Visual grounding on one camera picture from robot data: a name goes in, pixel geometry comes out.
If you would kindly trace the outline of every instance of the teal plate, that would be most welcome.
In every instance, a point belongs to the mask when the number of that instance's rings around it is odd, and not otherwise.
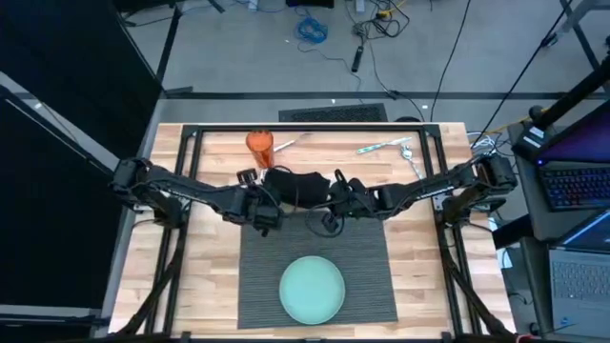
[[[279,300],[286,313],[305,325],[329,321],[341,309],[345,282],[333,262],[305,256],[291,263],[279,282]]]

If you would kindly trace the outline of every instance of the orange cup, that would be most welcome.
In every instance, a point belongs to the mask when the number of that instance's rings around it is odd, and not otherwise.
[[[274,166],[274,136],[270,131],[250,131],[246,137],[246,146],[259,168]]]

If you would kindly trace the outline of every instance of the laptop screen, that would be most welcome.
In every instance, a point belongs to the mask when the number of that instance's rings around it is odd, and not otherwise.
[[[589,218],[583,226],[563,239],[565,248],[610,251],[610,210]]]
[[[610,101],[560,132],[556,141],[538,156],[539,165],[548,161],[610,162]]]

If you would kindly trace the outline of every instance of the laptop keyboard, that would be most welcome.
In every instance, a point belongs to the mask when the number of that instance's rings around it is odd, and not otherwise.
[[[541,178],[553,210],[610,206],[610,168],[544,170]]]
[[[610,266],[553,262],[555,298],[610,302]]]

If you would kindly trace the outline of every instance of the laptop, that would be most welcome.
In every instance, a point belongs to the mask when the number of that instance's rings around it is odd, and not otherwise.
[[[552,212],[610,208],[610,100],[553,136],[536,161]]]
[[[610,338],[610,210],[549,249],[556,333]]]

